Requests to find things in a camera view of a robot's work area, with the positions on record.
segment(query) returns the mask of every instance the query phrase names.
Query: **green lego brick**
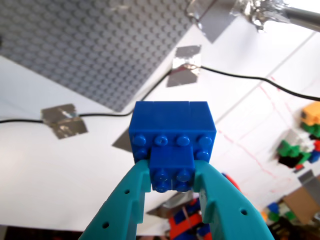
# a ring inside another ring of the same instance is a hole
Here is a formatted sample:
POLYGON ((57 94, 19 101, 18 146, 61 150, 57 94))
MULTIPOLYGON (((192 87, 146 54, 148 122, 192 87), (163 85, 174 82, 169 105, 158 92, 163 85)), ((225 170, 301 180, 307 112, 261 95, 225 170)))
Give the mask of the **green lego brick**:
POLYGON ((284 214, 290 221, 296 218, 296 215, 292 211, 288 211, 284 214))
POLYGON ((311 156, 311 153, 310 152, 301 152, 302 154, 302 159, 298 162, 298 164, 304 164, 306 161, 308 161, 308 159, 310 158, 311 156))
POLYGON ((304 122, 302 122, 301 127, 306 132, 316 136, 317 138, 320 138, 320 124, 314 124, 312 126, 309 126, 309 125, 305 124, 304 122))
POLYGON ((279 214, 277 213, 274 213, 274 212, 269 212, 268 214, 268 218, 271 220, 271 221, 274 221, 274 222, 278 222, 279 221, 279 214))
POLYGON ((286 140, 282 140, 280 146, 277 149, 278 154, 281 157, 298 157, 300 154, 299 146, 291 146, 286 140))

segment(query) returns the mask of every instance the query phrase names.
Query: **blue lego brick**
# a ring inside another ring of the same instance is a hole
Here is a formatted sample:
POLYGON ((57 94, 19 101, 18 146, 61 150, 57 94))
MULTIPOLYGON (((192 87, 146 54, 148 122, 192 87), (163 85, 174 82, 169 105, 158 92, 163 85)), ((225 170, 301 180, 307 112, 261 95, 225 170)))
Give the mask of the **blue lego brick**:
POLYGON ((273 202, 270 205, 268 205, 268 209, 270 210, 270 212, 273 212, 275 214, 279 214, 279 206, 275 202, 273 202))
POLYGON ((207 102, 137 101, 129 136, 135 163, 149 160, 152 147, 192 147, 195 160, 209 162, 216 127, 207 102))
POLYGON ((153 190, 159 193, 191 190, 195 173, 192 147, 166 146, 164 150, 153 146, 149 169, 153 190))
POLYGON ((198 237, 191 232, 184 232, 176 236, 173 240, 198 240, 198 237))
MULTIPOLYGON (((195 204, 191 205, 191 204, 187 204, 185 206, 185 210, 186 213, 188 214, 188 216, 192 216, 193 214, 197 213, 200 211, 200 200, 199 198, 196 200, 195 204)), ((174 216, 173 216, 174 222, 175 224, 179 224, 182 221, 186 220, 186 216, 184 211, 181 209, 180 211, 178 211, 174 216)))
POLYGON ((204 237, 208 233, 210 233, 210 225, 205 223, 202 227, 198 228, 196 232, 201 236, 204 237))
POLYGON ((320 151, 312 151, 310 158, 308 159, 309 163, 313 164, 318 162, 320 158, 320 151))

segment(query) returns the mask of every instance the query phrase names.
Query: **gray lego baseplate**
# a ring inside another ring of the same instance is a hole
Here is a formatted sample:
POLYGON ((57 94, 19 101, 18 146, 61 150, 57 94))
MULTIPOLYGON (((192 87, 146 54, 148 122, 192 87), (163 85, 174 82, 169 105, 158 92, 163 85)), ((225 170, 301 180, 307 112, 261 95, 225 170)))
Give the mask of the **gray lego baseplate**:
POLYGON ((188 3, 0 0, 0 54, 121 111, 190 28, 188 3))

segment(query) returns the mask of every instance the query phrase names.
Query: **white lego brick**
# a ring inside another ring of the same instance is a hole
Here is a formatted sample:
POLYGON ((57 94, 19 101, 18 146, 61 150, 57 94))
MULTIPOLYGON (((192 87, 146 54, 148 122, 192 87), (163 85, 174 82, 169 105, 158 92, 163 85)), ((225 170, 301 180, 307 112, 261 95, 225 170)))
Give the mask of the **white lego brick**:
POLYGON ((280 216, 283 216, 283 215, 285 215, 285 213, 290 212, 290 211, 291 211, 290 208, 284 202, 279 204, 279 215, 280 216))
POLYGON ((314 140, 309 138, 309 133, 301 128, 292 128, 287 132, 284 138, 291 146, 300 146, 300 151, 309 153, 312 152, 314 147, 314 140))

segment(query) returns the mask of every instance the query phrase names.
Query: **metal pole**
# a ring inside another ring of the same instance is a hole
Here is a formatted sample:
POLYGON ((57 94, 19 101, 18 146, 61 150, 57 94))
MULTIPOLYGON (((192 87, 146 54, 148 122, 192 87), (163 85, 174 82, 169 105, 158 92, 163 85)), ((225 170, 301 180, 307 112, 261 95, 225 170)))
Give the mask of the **metal pole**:
POLYGON ((283 10, 292 24, 320 32, 320 13, 287 6, 283 10))

